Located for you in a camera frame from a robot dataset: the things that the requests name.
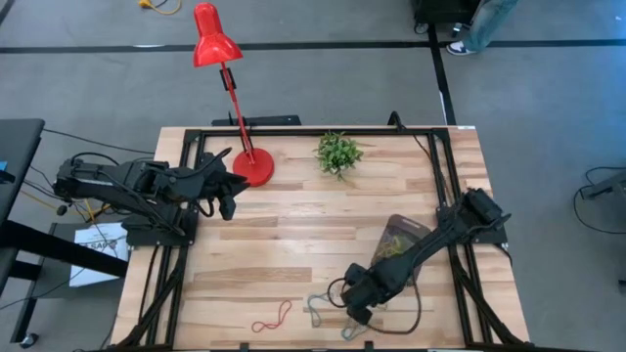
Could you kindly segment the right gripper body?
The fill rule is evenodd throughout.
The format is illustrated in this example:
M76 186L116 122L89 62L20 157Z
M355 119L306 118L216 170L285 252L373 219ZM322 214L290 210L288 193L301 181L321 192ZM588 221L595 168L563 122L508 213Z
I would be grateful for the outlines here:
M349 312L365 310L368 306L383 304L391 299L379 265L366 269L352 263L344 274L344 281L348 289L340 297Z

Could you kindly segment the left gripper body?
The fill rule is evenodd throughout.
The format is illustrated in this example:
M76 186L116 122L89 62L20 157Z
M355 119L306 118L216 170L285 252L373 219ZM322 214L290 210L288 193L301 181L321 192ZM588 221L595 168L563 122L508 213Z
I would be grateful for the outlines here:
M223 158L228 152L218 154L206 153L201 163L201 175L203 183L199 193L199 199L213 198L221 184L225 183L225 176L228 171Z

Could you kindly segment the large teal rubber band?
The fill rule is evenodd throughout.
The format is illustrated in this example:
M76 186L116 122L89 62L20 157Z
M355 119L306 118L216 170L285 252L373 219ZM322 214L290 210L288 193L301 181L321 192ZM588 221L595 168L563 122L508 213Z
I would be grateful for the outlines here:
M307 308L310 314L311 327L319 328L322 324L322 318L318 310L313 306L314 300L322 300L322 301L328 302L329 297L326 293L323 293L323 294L312 294L307 298Z

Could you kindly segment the red rubber band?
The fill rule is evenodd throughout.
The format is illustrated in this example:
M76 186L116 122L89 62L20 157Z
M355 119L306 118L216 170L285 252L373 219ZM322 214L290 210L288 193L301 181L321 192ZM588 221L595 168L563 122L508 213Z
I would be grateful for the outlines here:
M261 322L256 321L251 324L250 329L254 333L260 333L264 330L275 330L279 328L285 321L288 312L292 308L292 302L290 300L283 301L278 309L278 318L275 322Z

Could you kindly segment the grey translucent plastic bin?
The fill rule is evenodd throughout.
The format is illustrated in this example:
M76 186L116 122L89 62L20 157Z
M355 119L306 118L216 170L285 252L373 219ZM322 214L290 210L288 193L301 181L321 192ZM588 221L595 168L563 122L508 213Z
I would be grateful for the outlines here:
M413 245L402 254L394 255L382 260L376 260L376 251L382 242L388 242L392 236L405 236ZM429 250L438 234L433 233L427 226L407 217L392 215L382 232L380 241L371 260L371 267L380 266L381 276L388 287L400 286L400 279L406 274L405 286L412 286L422 269L423 259L417 259L420 250Z

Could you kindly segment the green plant in white pot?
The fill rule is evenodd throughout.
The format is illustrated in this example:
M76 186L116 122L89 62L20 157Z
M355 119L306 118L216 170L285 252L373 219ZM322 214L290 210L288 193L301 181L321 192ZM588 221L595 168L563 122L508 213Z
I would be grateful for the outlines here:
M346 138L343 132L325 133L314 152L321 171L334 175L338 181L343 181L343 172L354 168L364 155L357 148L356 142Z

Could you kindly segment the red desk lamp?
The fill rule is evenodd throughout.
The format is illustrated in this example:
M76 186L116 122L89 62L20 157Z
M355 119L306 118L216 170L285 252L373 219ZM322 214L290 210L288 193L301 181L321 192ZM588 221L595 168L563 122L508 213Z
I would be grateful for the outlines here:
M236 82L227 63L239 60L243 54L239 46L228 37L222 27L217 8L211 3L199 3L194 8L194 19L199 41L194 49L194 67L220 64L220 76L229 92L240 128L243 150L233 161L233 171L252 187L265 185L274 173L274 159L265 150L255 148L248 136L244 117L236 95Z

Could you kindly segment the white printed paper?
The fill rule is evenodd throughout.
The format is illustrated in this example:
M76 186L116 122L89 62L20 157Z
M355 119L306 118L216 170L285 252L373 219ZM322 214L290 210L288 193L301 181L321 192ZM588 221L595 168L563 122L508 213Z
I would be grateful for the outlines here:
M87 229L76 230L74 236L74 242L76 244L94 249L125 262L128 261L129 256L126 239L127 231L122 228L120 222L92 225ZM112 281L116 279L116 276L79 266L71 266L69 278L69 285L71 287L80 287Z

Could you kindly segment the black desk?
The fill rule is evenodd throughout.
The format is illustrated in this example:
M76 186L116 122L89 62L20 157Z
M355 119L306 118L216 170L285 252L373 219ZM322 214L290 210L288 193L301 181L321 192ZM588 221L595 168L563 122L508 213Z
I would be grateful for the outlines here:
M30 282L11 341L26 349L39 335L28 330L37 301L39 284L49 284L56 269L70 272L72 265L123 278L127 262L76 244L76 230L85 225L51 225L46 233L9 219L37 148L45 122L42 119L0 119L0 294L10 278Z

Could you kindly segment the grey floor stand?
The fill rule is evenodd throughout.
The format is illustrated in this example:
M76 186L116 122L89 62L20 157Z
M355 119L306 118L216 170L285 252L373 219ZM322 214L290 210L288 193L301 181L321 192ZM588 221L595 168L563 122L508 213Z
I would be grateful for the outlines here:
M626 200L626 170L610 176L597 184L586 186L581 191L581 197L588 199L594 199L605 194L614 194Z

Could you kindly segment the black cart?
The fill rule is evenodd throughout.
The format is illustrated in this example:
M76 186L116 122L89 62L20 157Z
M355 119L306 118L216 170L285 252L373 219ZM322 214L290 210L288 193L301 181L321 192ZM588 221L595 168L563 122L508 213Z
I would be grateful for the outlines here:
M434 24L452 23L452 37L469 29L485 0L410 0L416 34L427 33Z

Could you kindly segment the person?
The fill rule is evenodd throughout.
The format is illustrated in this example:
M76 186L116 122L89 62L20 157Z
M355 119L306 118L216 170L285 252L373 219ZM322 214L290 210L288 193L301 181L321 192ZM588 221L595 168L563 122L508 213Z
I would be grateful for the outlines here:
M453 56L477 54L485 49L495 31L502 25L519 0L484 0L478 9L469 32L460 40L446 46L446 52Z

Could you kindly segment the black aluminium table frame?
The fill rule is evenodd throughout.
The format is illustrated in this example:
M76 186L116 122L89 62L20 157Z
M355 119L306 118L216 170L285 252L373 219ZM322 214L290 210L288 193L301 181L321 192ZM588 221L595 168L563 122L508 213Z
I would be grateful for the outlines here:
M351 263L368 264L389 216L436 224L439 196L425 154L428 140L384 127L360 135L362 161L343 181L322 173L315 158L321 130L289 128L254 144L275 160L268 184L237 197L233 220L201 219L190 247L173 346L177 350L453 348L464 345L449 255L440 251L421 269L417 291L407 290L379 309L373 327L354 340L340 332L342 310L314 300L322 324L312 328L307 298L337 291ZM275 330L280 304L292 308Z

